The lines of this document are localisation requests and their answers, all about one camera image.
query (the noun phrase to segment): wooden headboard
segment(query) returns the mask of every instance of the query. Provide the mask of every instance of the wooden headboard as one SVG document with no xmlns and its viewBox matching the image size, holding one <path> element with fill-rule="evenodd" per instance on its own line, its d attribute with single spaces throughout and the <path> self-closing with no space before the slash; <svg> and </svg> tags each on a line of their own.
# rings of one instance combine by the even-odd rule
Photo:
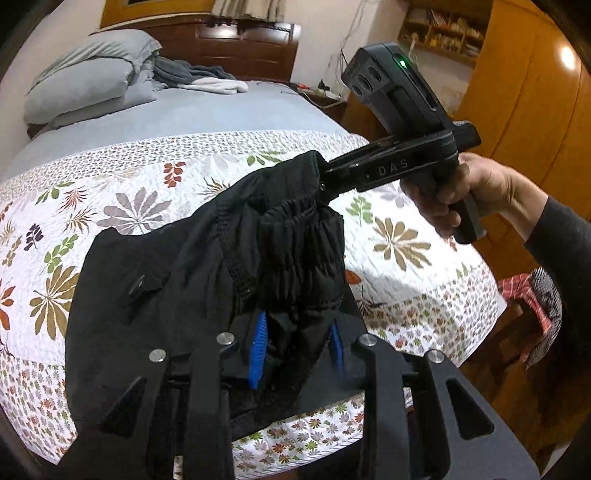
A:
<svg viewBox="0 0 591 480">
<path fill-rule="evenodd" d="M 299 25 L 179 15 L 115 28 L 144 30 L 162 44 L 161 55 L 191 65 L 221 65 L 240 80 L 289 82 L 300 40 Z"/>
</svg>

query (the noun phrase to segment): floral bedspread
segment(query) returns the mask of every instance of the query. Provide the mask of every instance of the floral bedspread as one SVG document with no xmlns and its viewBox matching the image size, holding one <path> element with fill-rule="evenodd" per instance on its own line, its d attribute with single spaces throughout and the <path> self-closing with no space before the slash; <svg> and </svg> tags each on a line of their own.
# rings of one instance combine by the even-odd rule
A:
<svg viewBox="0 0 591 480">
<path fill-rule="evenodd" d="M 62 158 L 0 185 L 0 404 L 25 444 L 57 462 L 76 437 L 64 393 L 64 335 L 85 255 L 104 228 L 140 235 L 184 218 L 257 168 L 356 135 L 268 131 L 182 135 Z M 444 242 L 398 183 L 331 203 L 345 218 L 347 280 L 369 329 L 397 349 L 463 362 L 492 329 L 496 283 L 472 247 Z M 235 442 L 238 478 L 328 455 L 361 438 L 363 395 Z"/>
</svg>

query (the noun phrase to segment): white towel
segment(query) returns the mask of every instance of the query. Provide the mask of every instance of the white towel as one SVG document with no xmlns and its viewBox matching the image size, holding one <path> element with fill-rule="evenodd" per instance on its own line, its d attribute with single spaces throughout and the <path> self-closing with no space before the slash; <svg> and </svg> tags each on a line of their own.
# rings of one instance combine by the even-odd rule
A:
<svg viewBox="0 0 591 480">
<path fill-rule="evenodd" d="M 248 91 L 248 85 L 240 80 L 225 80 L 212 77 L 194 80 L 189 85 L 179 83 L 178 88 L 198 90 L 199 92 L 220 93 L 222 95 L 235 95 Z"/>
</svg>

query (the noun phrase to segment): button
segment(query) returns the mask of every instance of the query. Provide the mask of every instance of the button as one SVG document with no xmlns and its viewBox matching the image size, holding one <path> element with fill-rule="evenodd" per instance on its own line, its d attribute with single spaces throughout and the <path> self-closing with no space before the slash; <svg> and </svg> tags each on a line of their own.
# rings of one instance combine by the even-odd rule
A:
<svg viewBox="0 0 591 480">
<path fill-rule="evenodd" d="M 144 285 L 144 279 L 146 278 L 145 275 L 140 276 L 140 278 L 138 278 L 134 284 L 131 286 L 131 288 L 129 289 L 129 296 L 132 297 L 133 295 L 137 294 L 137 292 L 139 292 L 139 290 L 142 288 L 142 286 Z"/>
</svg>

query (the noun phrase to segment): cable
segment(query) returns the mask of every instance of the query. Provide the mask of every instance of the cable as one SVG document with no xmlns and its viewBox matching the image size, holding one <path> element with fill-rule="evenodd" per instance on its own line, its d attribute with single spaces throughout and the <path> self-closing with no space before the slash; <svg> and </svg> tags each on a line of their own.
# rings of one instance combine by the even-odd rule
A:
<svg viewBox="0 0 591 480">
<path fill-rule="evenodd" d="M 419 70 L 418 68 L 418 58 L 417 58 L 417 54 L 414 53 L 414 47 L 417 45 L 417 39 L 415 37 L 413 37 L 413 41 L 410 44 L 410 48 L 408 49 L 408 59 L 414 63 L 415 67 L 417 68 L 417 70 Z"/>
<path fill-rule="evenodd" d="M 343 40 L 340 43 L 339 52 L 335 53 L 334 55 L 332 55 L 330 57 L 329 64 L 326 67 L 325 74 L 331 71 L 331 66 L 332 66 L 333 62 L 335 62 L 335 72 L 334 72 L 335 78 L 344 87 L 347 87 L 347 86 L 343 83 L 343 81 L 340 78 L 342 73 L 345 71 L 346 64 L 347 64 L 343 50 L 347 46 L 347 43 L 349 42 L 349 39 L 351 38 L 351 36 L 355 32 L 357 32 L 357 30 L 359 29 L 359 26 L 361 25 L 361 21 L 363 20 L 363 13 L 365 10 L 365 5 L 368 3 L 370 3 L 369 0 L 360 0 L 359 1 L 359 4 L 357 5 L 357 9 L 355 10 L 355 15 L 353 16 L 353 20 L 351 21 L 351 25 L 349 26 L 349 31 L 347 32 L 347 34 L 345 35 L 345 37 L 343 38 Z"/>
<path fill-rule="evenodd" d="M 316 103 L 314 100 L 312 100 L 312 98 L 310 98 L 310 96 L 306 92 L 298 92 L 298 94 L 305 96 L 312 105 L 319 108 L 320 110 L 326 110 L 326 109 L 332 108 L 336 105 L 340 105 L 341 103 L 345 102 L 343 99 L 335 100 L 333 103 L 330 103 L 329 105 L 322 106 L 322 105 L 319 105 L 318 103 Z"/>
</svg>

